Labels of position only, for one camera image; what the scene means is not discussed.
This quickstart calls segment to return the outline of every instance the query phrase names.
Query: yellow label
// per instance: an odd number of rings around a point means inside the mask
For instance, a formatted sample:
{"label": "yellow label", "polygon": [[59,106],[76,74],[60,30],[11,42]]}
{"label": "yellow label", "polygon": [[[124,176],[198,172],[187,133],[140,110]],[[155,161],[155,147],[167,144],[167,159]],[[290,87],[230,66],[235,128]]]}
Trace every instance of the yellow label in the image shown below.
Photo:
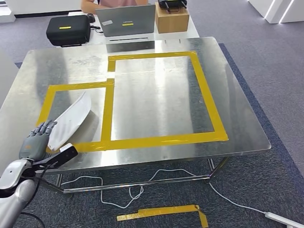
{"label": "yellow label", "polygon": [[71,26],[66,26],[66,27],[59,27],[59,29],[70,29],[72,28]]}
{"label": "yellow label", "polygon": [[130,26],[130,25],[134,25],[134,24],[134,23],[123,24],[123,26]]}

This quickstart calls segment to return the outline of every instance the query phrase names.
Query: laptop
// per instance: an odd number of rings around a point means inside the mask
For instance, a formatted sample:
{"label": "laptop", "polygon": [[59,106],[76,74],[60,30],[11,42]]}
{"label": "laptop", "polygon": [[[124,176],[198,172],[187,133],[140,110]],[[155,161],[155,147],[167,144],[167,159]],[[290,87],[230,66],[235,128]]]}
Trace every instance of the laptop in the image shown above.
{"label": "laptop", "polygon": [[153,33],[155,5],[96,9],[106,37]]}

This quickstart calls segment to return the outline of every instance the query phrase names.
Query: yellow tape rectangle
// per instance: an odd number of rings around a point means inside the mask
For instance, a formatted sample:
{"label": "yellow tape rectangle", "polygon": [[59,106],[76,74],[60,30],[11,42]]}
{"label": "yellow tape rectangle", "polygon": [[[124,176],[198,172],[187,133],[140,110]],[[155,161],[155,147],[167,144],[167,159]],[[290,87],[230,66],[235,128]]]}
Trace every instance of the yellow tape rectangle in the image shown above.
{"label": "yellow tape rectangle", "polygon": [[179,144],[192,144],[192,143],[207,143],[216,141],[227,141],[228,136],[218,113],[208,84],[204,77],[203,69],[199,59],[195,51],[169,52],[169,53],[149,53],[149,54],[136,54],[136,55],[120,55],[109,56],[108,72],[115,72],[116,61],[128,59],[146,59],[146,58],[160,58],[160,57],[189,57],[196,75],[198,86],[202,97],[208,111],[209,117],[213,127],[213,132],[180,134],[170,136],[157,136],[149,138],[136,138],[124,140],[111,140],[112,118],[114,102],[114,79],[108,79],[106,82],[95,83],[80,83],[70,85],[51,85],[49,86],[41,112],[37,121],[37,124],[46,121],[51,108],[52,102],[57,91],[76,90],[76,89],[90,89],[90,88],[106,88],[105,106],[103,110],[103,119],[102,133],[100,142],[82,142],[75,144],[75,147],[78,152],[93,152],[106,151],[118,149],[131,149],[143,147],[155,146],[170,146]]}

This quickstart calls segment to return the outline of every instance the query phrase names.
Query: black case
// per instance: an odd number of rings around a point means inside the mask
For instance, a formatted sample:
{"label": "black case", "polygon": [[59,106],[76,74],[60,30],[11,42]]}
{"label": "black case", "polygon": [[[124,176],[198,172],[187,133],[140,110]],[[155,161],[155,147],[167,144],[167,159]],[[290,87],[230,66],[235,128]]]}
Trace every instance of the black case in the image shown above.
{"label": "black case", "polygon": [[51,18],[47,37],[54,46],[76,46],[90,40],[90,22],[86,15]]}

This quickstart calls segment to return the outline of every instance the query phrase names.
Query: robotic arm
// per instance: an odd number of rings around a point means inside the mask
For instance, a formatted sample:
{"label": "robotic arm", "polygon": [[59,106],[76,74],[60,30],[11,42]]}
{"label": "robotic arm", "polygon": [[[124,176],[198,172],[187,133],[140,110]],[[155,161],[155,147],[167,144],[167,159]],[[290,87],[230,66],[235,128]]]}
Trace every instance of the robotic arm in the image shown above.
{"label": "robotic arm", "polygon": [[[70,143],[53,156],[45,152],[56,124],[46,121],[31,131],[19,152],[20,159],[9,164],[3,172],[0,178],[0,228],[13,227],[22,210],[35,197],[39,179],[47,169],[58,168],[78,154]],[[36,177],[36,171],[41,170],[41,175]]]}

